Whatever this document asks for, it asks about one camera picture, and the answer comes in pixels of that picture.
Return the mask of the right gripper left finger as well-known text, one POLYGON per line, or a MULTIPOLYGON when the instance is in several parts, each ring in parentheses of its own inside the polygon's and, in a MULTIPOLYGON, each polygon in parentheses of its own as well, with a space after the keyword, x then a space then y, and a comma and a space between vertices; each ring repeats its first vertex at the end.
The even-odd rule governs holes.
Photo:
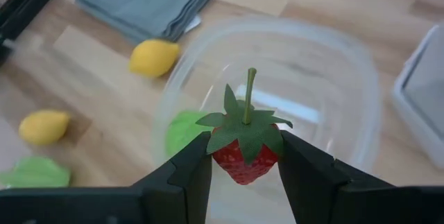
POLYGON ((171 159, 134 183, 145 223, 204 224, 212 160, 206 153, 209 132, 200 133, 171 159))

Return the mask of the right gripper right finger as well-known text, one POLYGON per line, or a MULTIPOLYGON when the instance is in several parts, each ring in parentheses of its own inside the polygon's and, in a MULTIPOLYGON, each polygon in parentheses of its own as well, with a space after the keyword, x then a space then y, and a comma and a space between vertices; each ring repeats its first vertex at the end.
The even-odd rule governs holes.
POLYGON ((329 223, 341 187, 364 189, 392 185, 356 169, 303 139, 282 130, 284 155, 278 162, 280 178, 297 223, 329 223))

